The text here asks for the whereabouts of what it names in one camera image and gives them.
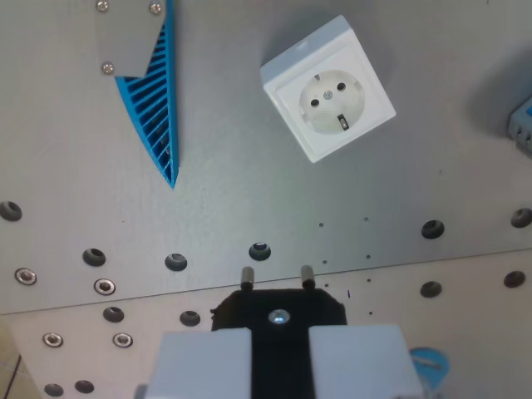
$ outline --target white power outlet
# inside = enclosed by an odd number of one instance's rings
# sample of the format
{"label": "white power outlet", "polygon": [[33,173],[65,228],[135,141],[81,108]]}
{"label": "white power outlet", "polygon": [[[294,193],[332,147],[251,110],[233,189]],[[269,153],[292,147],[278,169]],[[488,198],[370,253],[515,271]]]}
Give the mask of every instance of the white power outlet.
{"label": "white power outlet", "polygon": [[343,16],[260,68],[264,90],[312,162],[395,116]]}

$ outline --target mounting hole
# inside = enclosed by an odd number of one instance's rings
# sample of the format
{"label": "mounting hole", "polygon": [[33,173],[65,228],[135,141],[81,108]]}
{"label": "mounting hole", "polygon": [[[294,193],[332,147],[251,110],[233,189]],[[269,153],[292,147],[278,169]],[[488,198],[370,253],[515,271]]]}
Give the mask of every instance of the mounting hole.
{"label": "mounting hole", "polygon": [[90,381],[80,380],[74,384],[78,392],[91,393],[94,391],[94,385]]}
{"label": "mounting hole", "polygon": [[124,320],[124,312],[120,308],[110,306],[103,311],[103,318],[111,323],[119,323]]}
{"label": "mounting hole", "polygon": [[180,322],[186,327],[195,327],[200,324],[201,317],[193,310],[187,310],[180,315]]}
{"label": "mounting hole", "polygon": [[107,278],[100,278],[94,283],[94,289],[100,295],[111,295],[115,292],[115,284]]}
{"label": "mounting hole", "polygon": [[22,209],[11,201],[0,202],[0,216],[9,222],[17,222],[22,218]]}
{"label": "mounting hole", "polygon": [[106,262],[106,256],[99,249],[91,248],[83,252],[83,260],[89,266],[102,266]]}
{"label": "mounting hole", "polygon": [[525,282],[525,274],[523,272],[510,272],[506,274],[505,286],[508,288],[517,288]]}
{"label": "mounting hole", "polygon": [[446,230],[445,225],[440,220],[429,220],[421,228],[421,235],[426,239],[437,239]]}
{"label": "mounting hole", "polygon": [[272,250],[270,249],[269,245],[265,243],[256,243],[249,247],[249,256],[253,260],[266,260],[271,254]]}
{"label": "mounting hole", "polygon": [[44,387],[44,393],[46,393],[50,397],[62,397],[64,391],[61,385],[47,384]]}
{"label": "mounting hole", "polygon": [[181,254],[170,254],[165,259],[165,265],[172,272],[182,272],[189,264],[186,258]]}
{"label": "mounting hole", "polygon": [[517,229],[523,229],[532,223],[532,209],[517,209],[512,215],[510,222],[512,223],[512,226],[516,227]]}
{"label": "mounting hole", "polygon": [[436,281],[429,281],[421,286],[420,294],[425,298],[434,298],[441,294],[441,284]]}

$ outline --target blue object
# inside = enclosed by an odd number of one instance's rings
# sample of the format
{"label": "blue object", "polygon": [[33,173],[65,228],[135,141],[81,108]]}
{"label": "blue object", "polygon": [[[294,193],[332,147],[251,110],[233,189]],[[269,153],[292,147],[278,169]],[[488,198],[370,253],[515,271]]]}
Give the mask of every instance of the blue object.
{"label": "blue object", "polygon": [[179,172],[175,104],[174,2],[144,77],[117,77],[116,84],[140,140],[170,187]]}
{"label": "blue object", "polygon": [[431,347],[412,349],[410,355],[420,379],[427,382],[432,391],[437,389],[449,372],[447,357]]}

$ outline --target metal pin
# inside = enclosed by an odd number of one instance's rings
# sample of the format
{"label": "metal pin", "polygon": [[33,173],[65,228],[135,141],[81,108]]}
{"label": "metal pin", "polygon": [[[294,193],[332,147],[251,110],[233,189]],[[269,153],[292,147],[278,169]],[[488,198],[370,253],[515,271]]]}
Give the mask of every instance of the metal pin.
{"label": "metal pin", "polygon": [[242,268],[242,278],[240,279],[240,289],[242,291],[252,291],[255,282],[255,271],[252,267]]}
{"label": "metal pin", "polygon": [[316,281],[314,281],[314,270],[311,266],[304,265],[301,267],[301,281],[303,288],[315,289]]}
{"label": "metal pin", "polygon": [[343,114],[338,115],[337,118],[340,121],[340,125],[342,126],[342,129],[344,129],[345,131],[349,129],[349,124],[347,123],[346,118]]}

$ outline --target gray metal surface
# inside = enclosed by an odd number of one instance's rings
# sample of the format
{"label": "gray metal surface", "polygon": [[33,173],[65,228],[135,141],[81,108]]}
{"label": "gray metal surface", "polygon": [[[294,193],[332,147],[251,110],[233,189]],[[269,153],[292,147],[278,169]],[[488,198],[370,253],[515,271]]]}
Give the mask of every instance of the gray metal surface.
{"label": "gray metal surface", "polygon": [[[316,284],[345,305],[349,325],[397,324],[410,349],[443,352],[451,370],[441,386],[441,399],[523,399],[532,397],[531,256],[532,251],[520,251],[335,273],[317,276]],[[527,280],[507,288],[503,280],[514,270],[524,272]],[[442,293],[423,298],[422,284],[433,280],[442,285]],[[256,284],[256,289],[271,288],[301,288],[301,279]],[[5,320],[39,389],[56,383],[65,389],[66,399],[82,399],[74,382],[87,380],[98,399],[140,399],[164,333],[210,331],[210,309],[236,289],[17,313]],[[120,308],[124,320],[106,321],[102,312],[107,306]],[[188,310],[201,316],[197,327],[180,323],[180,314]],[[62,347],[52,349],[42,342],[42,334],[50,331],[64,337]],[[131,347],[112,343],[112,337],[123,332],[133,337]],[[210,381],[208,373],[204,380]]]}
{"label": "gray metal surface", "polygon": [[[79,7],[78,1],[67,2]],[[165,22],[166,6],[154,15],[150,12],[150,0],[109,0],[106,12],[98,12],[94,6],[92,16],[98,46],[98,58],[92,66],[98,68],[111,62],[114,76],[144,76]]]}
{"label": "gray metal surface", "polygon": [[[339,13],[397,116],[313,165],[259,67]],[[532,93],[531,13],[528,0],[178,2],[172,191],[94,67],[94,4],[3,2],[0,200],[23,217],[0,219],[0,313],[234,284],[250,264],[264,281],[532,247],[510,225],[531,206],[532,163],[505,136]],[[431,219],[439,239],[421,237]],[[272,249],[262,263],[257,242]],[[90,248],[103,266],[83,262]],[[173,253],[184,271],[165,266]],[[21,267],[37,284],[17,283]],[[116,292],[99,295],[99,278]]]}

